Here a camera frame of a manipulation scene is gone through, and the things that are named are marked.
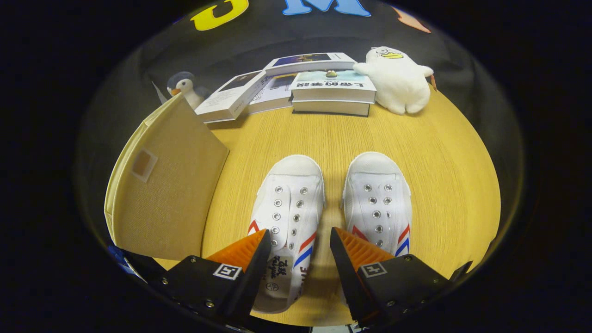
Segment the round table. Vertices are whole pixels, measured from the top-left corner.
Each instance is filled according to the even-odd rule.
[[[348,165],[362,152],[384,153],[403,172],[413,205],[410,253],[441,275],[450,277],[470,260],[474,268],[496,235],[500,189],[493,163],[469,121],[440,92],[432,90],[418,114],[399,116],[378,104],[367,118],[293,114],[283,108],[208,127],[230,154],[205,224],[204,258],[246,236],[257,189],[274,163],[303,154],[323,172],[327,206],[303,295],[285,312],[253,316],[302,326],[352,323],[337,295],[340,281],[329,237],[332,227],[346,227],[340,198]],[[177,263],[157,261],[167,269]]]

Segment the yellow beak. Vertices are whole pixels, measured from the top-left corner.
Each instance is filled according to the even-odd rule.
[[[381,56],[383,56],[383,57],[385,57],[387,59],[401,59],[403,57],[402,54],[400,54],[400,53],[394,53],[394,52],[389,52],[389,53],[386,53],[386,54],[381,55]]]

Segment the red stripe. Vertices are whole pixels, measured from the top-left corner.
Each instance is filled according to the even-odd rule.
[[[405,235],[409,232],[409,225],[407,225],[407,227],[405,228],[405,230],[403,230],[403,233],[401,234],[401,236],[399,236],[399,242],[397,242],[397,244],[399,244],[403,238],[405,238]]]
[[[368,241],[368,238],[356,226],[353,226],[352,234],[362,238],[364,241]]]
[[[303,248],[305,248],[308,244],[310,244],[310,242],[312,242],[316,236],[317,236],[317,232],[315,231],[314,234],[312,234],[310,237],[308,237],[308,239],[306,241],[304,241],[304,243],[302,243],[302,245],[300,245],[300,251],[298,251],[298,253],[300,253]]]
[[[257,226],[257,223],[255,220],[253,220],[253,222],[251,222],[251,224],[249,224],[249,231],[247,231],[247,234],[249,232],[251,232],[251,229],[255,228],[255,232],[259,232],[259,227]]]

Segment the canvas shoe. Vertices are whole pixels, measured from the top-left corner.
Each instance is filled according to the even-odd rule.
[[[324,204],[323,174],[314,160],[291,155],[271,168],[257,192],[248,231],[268,229],[272,245],[253,310],[279,313],[302,294]]]
[[[349,232],[395,257],[409,253],[411,190],[392,159],[358,155],[348,168],[342,206]]]

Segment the book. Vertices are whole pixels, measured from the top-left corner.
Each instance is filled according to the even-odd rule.
[[[292,113],[343,114],[347,116],[368,117],[370,103],[352,101],[297,101],[292,100]]]
[[[355,60],[341,52],[309,53],[272,60],[263,70],[268,76],[317,71],[320,69],[352,69]]]
[[[204,123],[235,120],[268,81],[265,71],[237,75],[214,91],[195,113]]]
[[[142,121],[107,185],[105,220],[118,248],[182,260],[201,255],[210,202],[229,153],[182,94]]]
[[[374,103],[376,88],[370,78],[352,70],[298,73],[290,85],[295,100],[338,100]]]
[[[253,97],[246,112],[253,114],[292,106],[290,84],[295,77],[296,73],[272,77],[265,87]]]

